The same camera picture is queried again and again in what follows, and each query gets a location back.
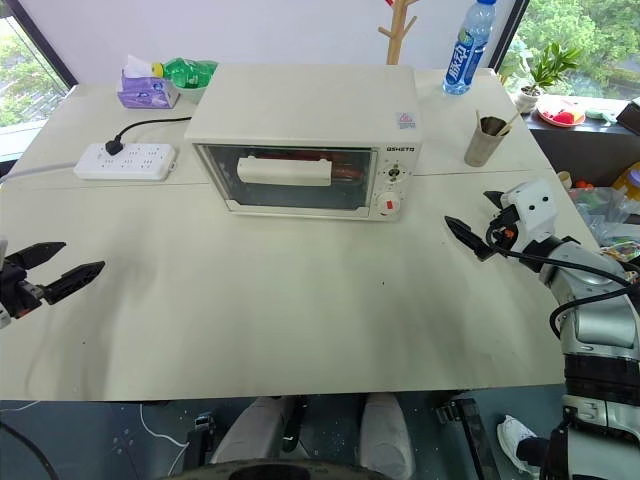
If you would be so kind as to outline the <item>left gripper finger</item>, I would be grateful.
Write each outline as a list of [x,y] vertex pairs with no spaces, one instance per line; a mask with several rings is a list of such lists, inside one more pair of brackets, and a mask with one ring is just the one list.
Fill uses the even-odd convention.
[[49,305],[58,303],[91,283],[104,267],[104,261],[97,261],[69,270],[58,280],[42,288],[43,298]]
[[48,262],[66,246],[65,242],[41,242],[8,255],[5,260],[23,270]]

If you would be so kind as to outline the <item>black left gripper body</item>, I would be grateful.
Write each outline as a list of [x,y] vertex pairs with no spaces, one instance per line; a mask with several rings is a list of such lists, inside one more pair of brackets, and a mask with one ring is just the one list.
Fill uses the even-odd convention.
[[18,319],[42,305],[42,289],[27,281],[27,271],[44,263],[37,255],[10,255],[1,263],[1,318]]

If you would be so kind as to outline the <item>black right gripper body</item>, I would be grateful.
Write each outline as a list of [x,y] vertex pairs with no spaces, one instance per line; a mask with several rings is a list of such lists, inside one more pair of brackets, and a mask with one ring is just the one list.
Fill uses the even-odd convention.
[[516,223],[520,219],[514,205],[500,210],[490,221],[485,241],[494,253],[511,252],[518,239]]

